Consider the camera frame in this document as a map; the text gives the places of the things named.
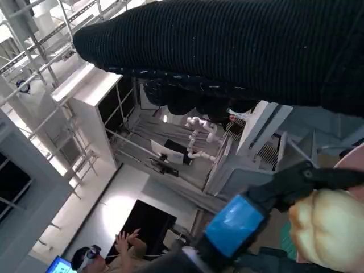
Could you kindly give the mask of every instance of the black knit fabric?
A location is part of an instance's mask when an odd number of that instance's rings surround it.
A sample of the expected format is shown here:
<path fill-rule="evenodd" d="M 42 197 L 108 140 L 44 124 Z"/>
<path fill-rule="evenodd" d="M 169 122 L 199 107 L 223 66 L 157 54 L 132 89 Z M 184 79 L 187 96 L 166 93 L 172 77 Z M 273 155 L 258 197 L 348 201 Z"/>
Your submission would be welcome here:
<path fill-rule="evenodd" d="M 83 59 L 107 71 L 185 73 L 241 87 L 217 90 L 217 96 L 322 105 L 364 116 L 364 107 L 350 106 L 364 101 L 363 5 L 165 0 L 87 26 L 74 44 Z"/>

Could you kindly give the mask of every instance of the hand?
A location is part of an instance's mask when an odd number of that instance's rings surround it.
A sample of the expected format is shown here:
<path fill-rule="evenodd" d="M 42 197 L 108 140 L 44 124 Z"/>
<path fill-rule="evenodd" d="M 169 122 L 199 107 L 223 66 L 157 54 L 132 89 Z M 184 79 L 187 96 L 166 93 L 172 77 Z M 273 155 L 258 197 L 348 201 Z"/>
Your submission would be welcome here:
<path fill-rule="evenodd" d="M 127 254 L 127 249 L 129 248 L 128 240 L 129 234 L 125 234 L 125 231 L 120 232 L 115 236 L 115 248 L 120 254 Z"/>
<path fill-rule="evenodd" d="M 139 231 L 140 229 L 136 229 L 133 231 L 133 233 L 131 233 L 130 235 L 127 236 L 127 241 L 130 243 L 134 238 L 136 238 L 137 236 L 139 236 Z"/>

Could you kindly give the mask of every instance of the black panel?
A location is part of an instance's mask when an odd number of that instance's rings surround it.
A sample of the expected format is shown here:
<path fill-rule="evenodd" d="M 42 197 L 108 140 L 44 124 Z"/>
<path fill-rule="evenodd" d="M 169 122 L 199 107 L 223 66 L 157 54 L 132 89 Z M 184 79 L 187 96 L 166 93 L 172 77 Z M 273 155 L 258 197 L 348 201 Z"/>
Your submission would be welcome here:
<path fill-rule="evenodd" d="M 119 130 L 120 124 L 123 122 L 121 117 L 120 110 L 117 110 L 113 117 L 109 120 L 109 122 L 105 125 L 105 127 L 113 132 L 117 132 Z M 106 131 L 107 137 L 110 139 L 113 134 Z"/>
<path fill-rule="evenodd" d="M 134 98 L 133 98 L 133 95 L 130 94 L 126 98 L 126 100 L 123 102 L 123 104 L 121 106 L 122 106 L 122 109 L 123 109 L 123 115 L 124 115 L 124 117 L 126 117 L 131 112 L 131 110 L 134 107 Z"/>
<path fill-rule="evenodd" d="M 113 87 L 98 105 L 98 110 L 100 111 L 102 121 L 106 122 L 118 106 L 118 94 L 116 92 L 116 87 Z"/>
<path fill-rule="evenodd" d="M 5 160 L 6 157 L 0 154 L 0 162 L 2 163 Z M 11 161 L 6 163 L 0 170 L 0 177 L 0 196 L 7 201 L 12 201 L 30 180 L 29 175 Z M 0 202 L 0 213 L 6 207 L 7 205 L 5 203 Z"/>
<path fill-rule="evenodd" d="M 137 200 L 122 230 L 132 233 L 135 229 L 141 228 L 138 238 L 147 244 L 146 254 L 156 255 L 164 249 L 163 240 L 166 232 L 174 226 L 176 220 L 176 217 Z M 113 246 L 108 256 L 116 254 L 118 253 Z M 113 258 L 108 258 L 106 261 L 110 263 L 112 260 Z"/>
<path fill-rule="evenodd" d="M 120 100 L 122 101 L 126 94 L 131 90 L 133 87 L 133 82 L 131 81 L 130 77 L 122 77 L 118 82 L 118 89 L 120 94 Z"/>

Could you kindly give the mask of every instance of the person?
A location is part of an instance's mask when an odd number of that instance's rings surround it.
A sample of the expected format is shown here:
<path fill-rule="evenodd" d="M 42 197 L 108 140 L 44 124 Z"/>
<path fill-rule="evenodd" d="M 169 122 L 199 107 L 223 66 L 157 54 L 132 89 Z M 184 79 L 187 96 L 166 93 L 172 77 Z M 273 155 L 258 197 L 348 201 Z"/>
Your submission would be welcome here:
<path fill-rule="evenodd" d="M 126 234 L 125 231 L 120 232 L 115 236 L 115 248 L 119 255 L 109 264 L 106 264 L 105 259 L 98 255 L 93 263 L 82 269 L 82 273 L 131 273 L 146 263 L 143 259 L 147 250 L 147 245 L 138 238 L 140 229 L 136 229 L 131 234 Z M 89 247 L 78 249 L 71 260 L 73 270 L 78 270 L 84 260 Z"/>

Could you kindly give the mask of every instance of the metal frame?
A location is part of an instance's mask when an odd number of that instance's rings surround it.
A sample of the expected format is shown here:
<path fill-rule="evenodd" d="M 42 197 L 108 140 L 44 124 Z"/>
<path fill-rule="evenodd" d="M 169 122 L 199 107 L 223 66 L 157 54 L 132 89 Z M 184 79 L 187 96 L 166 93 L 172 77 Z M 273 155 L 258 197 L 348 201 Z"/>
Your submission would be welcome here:
<path fill-rule="evenodd" d="M 62 56 L 64 53 L 66 53 L 67 51 L 69 51 L 70 49 L 73 48 L 73 44 L 72 44 L 72 29 L 71 29 L 71 25 L 70 22 L 74 21 L 76 18 L 78 18 L 81 14 L 83 14 L 84 12 L 86 12 L 86 10 L 90 9 L 93 5 L 97 4 L 98 8 L 99 8 L 99 12 L 100 12 L 100 16 L 98 18 L 92 18 L 91 20 L 87 21 L 85 24 L 83 24 L 83 22 L 81 23 L 81 25 L 87 25 L 90 23 L 94 23 L 100 19 L 104 19 L 104 15 L 108 12 L 110 12 L 113 8 L 115 8 L 118 4 L 120 4 L 119 0 L 116 0 L 113 4 L 111 4 L 108 8 L 106 8 L 104 11 L 102 11 L 101 9 L 101 4 L 100 4 L 100 0 L 92 0 L 90 2 L 88 2 L 85 6 L 83 6 L 79 11 L 75 12 L 72 16 L 70 16 L 69 18 L 67 17 L 67 14 L 65 12 L 65 8 L 63 3 L 61 2 L 61 0 L 58 0 L 59 6 L 62 9 L 63 12 L 63 17 L 64 17 L 64 22 L 60 25 L 58 25 L 58 27 L 56 27 L 55 30 L 53 30 L 50 34 L 48 34 L 46 37 L 40 39 L 39 41 L 37 41 L 35 39 L 35 37 L 33 37 L 33 42 L 34 45 L 30 46 L 29 48 L 26 48 L 24 42 L 20 41 L 18 36 L 16 35 L 16 33 L 14 32 L 14 30 L 11 28 L 10 24 L 9 24 L 9 20 L 12 20 L 13 18 L 15 18 L 16 16 L 19 16 L 21 14 L 23 14 L 24 12 L 26 12 L 27 10 L 30 10 L 31 8 L 33 8 L 34 6 L 42 3 L 45 0 L 37 0 L 35 2 L 33 2 L 32 4 L 24 7 L 23 9 L 13 13 L 13 14 L 4 14 L 6 20 L 0 22 L 0 25 L 6 24 L 9 27 L 9 30 L 11 31 L 11 33 L 13 34 L 14 39 L 20 44 L 21 49 L 23 50 L 22 53 L 20 53 L 16 58 L 12 59 L 11 61 L 9 61 L 9 63 L 7 63 L 4 67 L 0 68 L 0 74 L 3 74 L 5 71 L 7 71 L 9 68 L 11 68 L 13 65 L 15 65 L 20 59 L 24 58 L 24 57 L 28 57 L 31 65 L 34 68 L 34 73 L 18 88 L 13 89 L 13 92 L 10 93 L 7 97 L 5 97 L 4 99 L 0 100 L 0 107 L 3 106 L 4 104 L 6 104 L 11 98 L 13 98 L 14 96 L 16 96 L 20 90 L 26 86 L 27 84 L 29 84 L 32 80 L 34 80 L 35 78 L 39 77 L 44 85 L 47 85 L 46 80 L 44 79 L 42 72 L 44 72 L 46 69 L 49 70 L 54 82 L 57 84 L 57 78 L 56 75 L 53 73 L 53 70 L 51 68 L 51 65 L 58 61 L 60 56 Z M 122 7 L 124 8 L 127 3 L 129 1 L 123 2 L 122 3 Z M 66 27 L 68 29 L 68 33 L 70 35 L 71 38 L 71 42 L 66 43 L 66 45 L 62 48 L 62 50 L 51 60 L 47 61 L 46 59 L 43 58 L 45 64 L 42 65 L 41 67 L 38 67 L 34 61 L 34 59 L 31 57 L 30 52 L 37 49 L 38 47 L 40 47 L 44 42 L 46 42 L 48 39 L 50 39 L 51 37 L 53 37 L 56 33 L 58 33 L 60 30 L 62 30 L 64 27 Z M 64 100 L 62 100 L 59 103 L 56 103 L 55 105 L 55 109 L 30 133 L 30 135 L 27 137 L 28 140 L 31 140 L 34 136 L 37 135 L 37 133 L 39 132 L 39 130 L 42 129 L 42 127 L 59 111 L 62 110 L 63 107 L 67 107 L 67 101 L 68 101 L 68 97 L 66 97 Z M 62 111 L 63 114 L 65 115 L 66 119 L 70 120 L 73 118 L 73 115 L 71 113 L 71 115 L 67 115 L 64 111 Z M 74 122 L 71 122 L 71 124 L 69 125 L 69 131 L 70 131 L 70 135 L 68 137 L 66 137 L 65 141 L 63 141 L 61 143 L 61 145 L 56 149 L 51 151 L 50 156 L 47 156 L 48 161 L 52 160 L 54 158 L 54 156 L 57 154 L 57 152 L 59 152 L 67 143 L 67 141 L 69 141 L 70 139 L 74 139 L 77 143 L 77 145 L 80 147 L 81 149 L 81 153 L 85 156 L 85 160 L 87 160 L 87 162 L 89 163 L 89 169 L 86 171 L 86 173 L 92 169 L 93 172 L 97 175 L 97 172 L 94 168 L 94 163 L 95 160 L 92 160 L 90 157 L 88 157 L 88 149 L 89 149 L 89 145 L 90 143 L 88 143 L 87 145 L 82 145 L 79 137 L 77 135 L 77 126 L 74 124 Z M 8 160 L 6 160 L 3 164 L 1 164 L 0 169 L 3 168 L 3 166 L 8 162 Z M 74 178 L 77 180 L 77 186 L 79 186 L 82 183 L 82 179 L 84 178 L 84 176 L 82 178 L 80 178 L 77 175 L 78 171 L 74 171 L 72 169 L 72 166 L 66 171 L 66 174 L 68 177 L 70 177 L 70 179 Z M 13 206 L 17 209 L 21 209 L 20 207 L 13 205 L 12 202 L 10 202 L 9 200 L 2 200 L 0 199 L 0 201 L 3 202 L 9 202 L 10 206 Z"/>

